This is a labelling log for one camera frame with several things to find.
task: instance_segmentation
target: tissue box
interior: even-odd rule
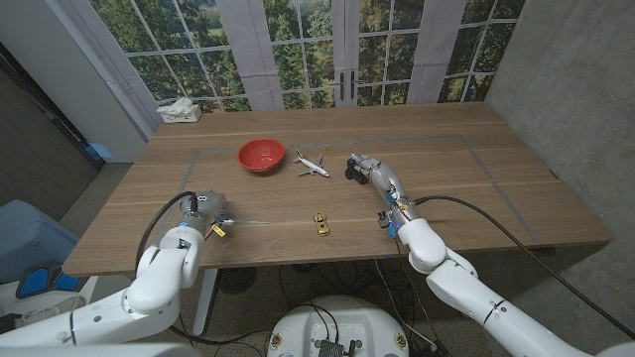
[[[194,105],[191,108],[191,111],[188,113],[180,113],[180,114],[167,114],[161,113],[161,117],[163,121],[166,123],[194,123],[198,121],[200,118],[200,108],[197,105]]]

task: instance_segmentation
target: table leg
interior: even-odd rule
[[[194,316],[194,324],[191,328],[192,335],[196,337],[202,336],[205,331],[217,275],[217,269],[207,269],[203,275],[200,295],[198,296],[198,306],[196,307],[196,315]]]

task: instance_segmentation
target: window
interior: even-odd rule
[[[405,104],[424,0],[361,0],[357,105]]]
[[[439,103],[482,101],[524,0],[467,0]]]
[[[159,104],[250,110],[214,0],[90,0]]]
[[[287,109],[335,106],[328,0],[265,0],[265,15]]]

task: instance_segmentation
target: door handle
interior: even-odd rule
[[[355,98],[355,71],[350,72],[350,100]]]
[[[334,84],[339,84],[339,100],[344,100],[344,72],[339,74],[339,83]]]

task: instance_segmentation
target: green foliage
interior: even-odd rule
[[[229,45],[214,1],[180,0],[179,6],[197,47]]]
[[[494,5],[494,0],[467,0],[461,24],[473,24],[486,21]]]
[[[300,36],[298,15],[295,2],[288,0],[265,0],[267,24],[272,41],[296,39]],[[303,2],[301,18],[303,35],[307,37],[330,36],[332,21],[330,1],[314,0]],[[320,88],[333,83],[333,47],[332,41],[305,42],[301,44],[274,45],[274,59],[283,90]],[[312,91],[312,107],[328,107],[334,104],[334,92]],[[308,108],[309,99],[304,93],[285,93],[283,100],[286,108]]]
[[[384,104],[406,104],[410,83],[386,84]]]
[[[523,5],[525,5],[525,0],[498,0],[493,18],[518,19]]]
[[[485,33],[483,46],[474,65],[474,70],[479,72],[491,72],[498,68],[503,59],[505,48],[514,32],[516,24],[491,24]]]
[[[298,39],[300,29],[294,0],[263,0],[271,41]]]
[[[381,105],[381,85],[358,87],[357,105]]]
[[[359,39],[359,79],[367,82],[382,81],[385,57],[386,36]]]
[[[195,100],[193,103],[198,104],[200,111],[203,113],[221,112],[217,100]]]
[[[361,0],[359,32],[388,31],[390,0]]]
[[[472,59],[476,55],[478,41],[485,27],[465,28],[458,30],[452,57],[445,74],[463,73],[470,70]]]
[[[410,79],[419,34],[392,35],[388,57],[388,80]]]
[[[469,81],[469,87],[465,93],[464,101],[483,101],[489,86],[492,83],[493,75],[474,75]]]
[[[161,50],[191,48],[172,0],[136,0],[136,3]]]
[[[155,100],[178,98],[183,95],[161,57],[138,56],[129,58],[129,61]]]
[[[245,93],[231,50],[203,53],[200,58],[207,68],[216,94],[230,96]]]
[[[166,55],[168,63],[190,97],[214,96],[196,54]]]
[[[418,29],[424,14],[424,0],[395,0],[393,30]]]
[[[446,78],[439,95],[439,103],[459,102],[467,76]]]
[[[156,50],[129,0],[90,0],[90,4],[121,50],[127,53]]]
[[[249,100],[247,98],[236,99],[223,99],[222,105],[225,107],[225,111],[249,111]]]

